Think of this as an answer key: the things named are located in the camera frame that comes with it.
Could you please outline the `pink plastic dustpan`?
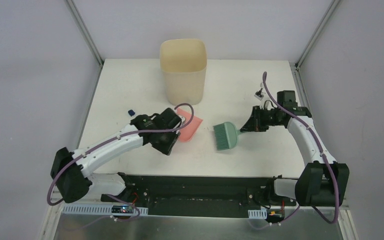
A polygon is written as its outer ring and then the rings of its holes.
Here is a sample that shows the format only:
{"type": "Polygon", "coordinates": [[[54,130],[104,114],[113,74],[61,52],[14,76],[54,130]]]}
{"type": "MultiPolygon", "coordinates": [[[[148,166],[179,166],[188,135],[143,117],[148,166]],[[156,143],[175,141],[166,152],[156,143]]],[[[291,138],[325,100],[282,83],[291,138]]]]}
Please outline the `pink plastic dustpan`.
{"type": "Polygon", "coordinates": [[[196,115],[192,117],[190,112],[183,110],[181,108],[178,108],[176,110],[176,113],[181,117],[182,125],[186,124],[190,119],[192,119],[191,123],[189,123],[185,128],[182,128],[179,131],[180,136],[178,138],[178,140],[182,143],[189,142],[196,134],[203,120],[197,117],[196,115]]]}

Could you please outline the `green hand brush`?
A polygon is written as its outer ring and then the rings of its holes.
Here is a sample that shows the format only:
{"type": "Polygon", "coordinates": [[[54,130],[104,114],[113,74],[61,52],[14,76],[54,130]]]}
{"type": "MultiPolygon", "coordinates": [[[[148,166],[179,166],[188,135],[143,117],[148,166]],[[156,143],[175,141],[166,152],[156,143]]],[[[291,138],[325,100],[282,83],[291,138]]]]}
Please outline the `green hand brush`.
{"type": "Polygon", "coordinates": [[[244,133],[230,121],[216,124],[212,128],[216,149],[218,151],[235,148],[239,142],[239,135],[244,133]]]}

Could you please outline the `small blue scrap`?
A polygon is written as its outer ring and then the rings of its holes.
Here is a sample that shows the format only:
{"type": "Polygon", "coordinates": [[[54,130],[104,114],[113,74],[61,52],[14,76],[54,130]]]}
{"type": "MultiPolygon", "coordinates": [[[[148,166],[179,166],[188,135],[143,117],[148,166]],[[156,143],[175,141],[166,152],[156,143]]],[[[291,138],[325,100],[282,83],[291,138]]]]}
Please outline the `small blue scrap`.
{"type": "Polygon", "coordinates": [[[129,114],[131,117],[133,117],[133,116],[136,115],[135,111],[132,110],[132,109],[128,110],[128,114],[129,114]]]}

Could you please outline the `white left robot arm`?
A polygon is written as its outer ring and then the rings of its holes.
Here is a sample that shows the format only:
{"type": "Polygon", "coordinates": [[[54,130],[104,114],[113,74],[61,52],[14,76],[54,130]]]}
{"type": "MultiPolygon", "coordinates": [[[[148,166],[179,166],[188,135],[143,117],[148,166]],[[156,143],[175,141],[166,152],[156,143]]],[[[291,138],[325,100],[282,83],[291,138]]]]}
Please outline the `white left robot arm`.
{"type": "Polygon", "coordinates": [[[120,202],[132,198],[133,189],[118,173],[95,171],[120,155],[150,144],[168,156],[180,136],[182,118],[172,109],[136,116],[125,127],[101,142],[69,151],[59,149],[50,171],[50,189],[57,188],[62,201],[74,203],[87,194],[113,195],[120,202]]]}

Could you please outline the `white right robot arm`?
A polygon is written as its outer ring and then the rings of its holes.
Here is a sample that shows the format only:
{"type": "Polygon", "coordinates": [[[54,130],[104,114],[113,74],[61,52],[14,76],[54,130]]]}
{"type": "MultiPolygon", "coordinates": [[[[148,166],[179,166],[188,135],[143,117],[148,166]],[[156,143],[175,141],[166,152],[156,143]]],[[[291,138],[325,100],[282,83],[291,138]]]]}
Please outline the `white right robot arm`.
{"type": "Polygon", "coordinates": [[[344,200],[350,170],[327,151],[315,129],[310,110],[299,106],[293,90],[277,93],[280,107],[253,106],[241,133],[265,132],[269,127],[284,126],[295,140],[305,168],[297,180],[277,177],[264,190],[264,200],[276,205],[284,197],[301,206],[337,207],[344,200]]]}

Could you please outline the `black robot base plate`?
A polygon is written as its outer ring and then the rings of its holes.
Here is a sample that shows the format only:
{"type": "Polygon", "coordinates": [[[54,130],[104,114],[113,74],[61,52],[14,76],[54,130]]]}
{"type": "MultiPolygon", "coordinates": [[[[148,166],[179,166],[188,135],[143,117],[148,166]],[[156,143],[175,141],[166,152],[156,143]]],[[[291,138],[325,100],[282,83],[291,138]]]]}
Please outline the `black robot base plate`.
{"type": "Polygon", "coordinates": [[[275,196],[272,177],[158,176],[121,173],[126,189],[116,197],[149,215],[246,218],[249,210],[296,206],[275,196]]]}

